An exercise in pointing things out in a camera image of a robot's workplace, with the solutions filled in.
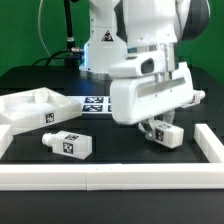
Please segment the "green background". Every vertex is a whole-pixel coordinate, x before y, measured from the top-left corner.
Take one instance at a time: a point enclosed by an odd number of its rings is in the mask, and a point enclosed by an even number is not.
[[[201,67],[224,84],[224,1],[209,0],[211,19],[207,29],[195,40],[179,44],[178,54],[190,66]],[[31,65],[47,57],[38,36],[40,0],[1,0],[0,76],[8,69]],[[82,46],[89,37],[88,0],[71,3],[76,43]],[[51,53],[66,48],[63,0],[45,0],[42,35]]]

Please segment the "black cable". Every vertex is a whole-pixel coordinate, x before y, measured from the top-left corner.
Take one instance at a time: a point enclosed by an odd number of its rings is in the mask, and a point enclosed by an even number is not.
[[[75,39],[72,31],[72,18],[69,0],[64,0],[66,31],[67,31],[67,48],[75,47]]]
[[[57,52],[55,52],[54,54],[52,54],[49,58],[48,58],[48,60],[46,61],[46,63],[45,63],[45,66],[48,66],[49,64],[50,64],[50,62],[51,62],[51,60],[52,59],[54,59],[56,56],[58,56],[59,54],[64,54],[64,53],[68,53],[68,52],[72,52],[71,51],[71,49],[65,49],[65,50],[61,50],[61,51],[57,51]]]
[[[49,57],[48,57],[48,58],[41,58],[41,59],[35,61],[35,62],[32,64],[32,66],[35,66],[35,65],[38,64],[39,62],[41,62],[41,61],[46,61],[46,60],[48,60],[48,59],[49,59]],[[63,60],[63,59],[65,59],[65,58],[64,58],[64,57],[61,57],[61,58],[53,58],[53,59],[60,59],[60,60]]]

